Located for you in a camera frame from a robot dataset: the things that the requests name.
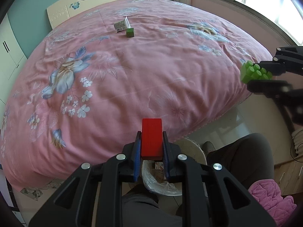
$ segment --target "shoe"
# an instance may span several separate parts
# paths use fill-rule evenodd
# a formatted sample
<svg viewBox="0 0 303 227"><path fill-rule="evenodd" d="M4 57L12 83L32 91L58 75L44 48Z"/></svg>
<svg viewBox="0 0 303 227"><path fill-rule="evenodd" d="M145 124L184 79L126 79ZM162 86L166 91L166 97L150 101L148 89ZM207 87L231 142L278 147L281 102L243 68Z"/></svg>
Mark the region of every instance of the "shoe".
<svg viewBox="0 0 303 227"><path fill-rule="evenodd" d="M200 147L201 147L202 151L204 152L205 157L207 157L207 155L210 152L216 150L215 147L214 147L214 145L213 145L213 143L210 142L210 141L205 142L203 145L200 145Z"/></svg>

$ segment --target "pink bedspread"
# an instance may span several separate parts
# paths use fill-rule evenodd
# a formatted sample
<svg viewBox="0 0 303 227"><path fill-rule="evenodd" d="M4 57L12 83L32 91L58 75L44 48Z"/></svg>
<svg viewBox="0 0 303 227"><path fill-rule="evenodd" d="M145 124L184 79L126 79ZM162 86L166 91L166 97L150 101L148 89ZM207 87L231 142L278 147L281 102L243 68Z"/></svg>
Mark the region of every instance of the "pink bedspread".
<svg viewBox="0 0 303 227"><path fill-rule="evenodd" d="M114 29L125 16L133 38ZM244 61L271 59L235 25L181 3L95 7L55 28L26 62L2 122L4 173L18 190L65 179L121 152L147 117L162 118L175 141L249 96Z"/></svg>

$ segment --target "wooden drawer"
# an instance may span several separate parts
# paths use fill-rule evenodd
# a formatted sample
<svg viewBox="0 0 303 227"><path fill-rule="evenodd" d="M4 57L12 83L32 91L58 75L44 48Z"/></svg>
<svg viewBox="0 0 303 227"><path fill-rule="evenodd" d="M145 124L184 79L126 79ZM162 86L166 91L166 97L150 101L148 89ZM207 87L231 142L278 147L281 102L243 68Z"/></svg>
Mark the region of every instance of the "wooden drawer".
<svg viewBox="0 0 303 227"><path fill-rule="evenodd" d="M275 166L274 180L279 185L282 195L303 192L303 163L290 161Z"/></svg>

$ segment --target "gray pants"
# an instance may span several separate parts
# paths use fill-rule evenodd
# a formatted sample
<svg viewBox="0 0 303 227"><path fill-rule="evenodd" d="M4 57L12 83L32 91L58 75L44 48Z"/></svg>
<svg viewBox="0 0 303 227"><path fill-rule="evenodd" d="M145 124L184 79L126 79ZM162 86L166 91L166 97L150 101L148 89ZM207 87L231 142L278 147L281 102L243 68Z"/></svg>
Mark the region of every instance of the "gray pants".
<svg viewBox="0 0 303 227"><path fill-rule="evenodd" d="M220 163L247 189L256 181L274 178L274 160L266 138L250 134L209 153L207 163ZM143 185L122 197L123 227L181 227L182 218L159 209L158 198Z"/></svg>

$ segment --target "red block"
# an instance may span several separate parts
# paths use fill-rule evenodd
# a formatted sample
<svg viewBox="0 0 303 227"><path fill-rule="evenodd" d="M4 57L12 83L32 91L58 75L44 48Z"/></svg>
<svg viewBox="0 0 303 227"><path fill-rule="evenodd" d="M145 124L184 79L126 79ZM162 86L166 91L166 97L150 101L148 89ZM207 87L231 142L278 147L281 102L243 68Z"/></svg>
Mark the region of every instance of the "red block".
<svg viewBox="0 0 303 227"><path fill-rule="evenodd" d="M141 157L144 160L162 160L163 137L161 119L143 119Z"/></svg>

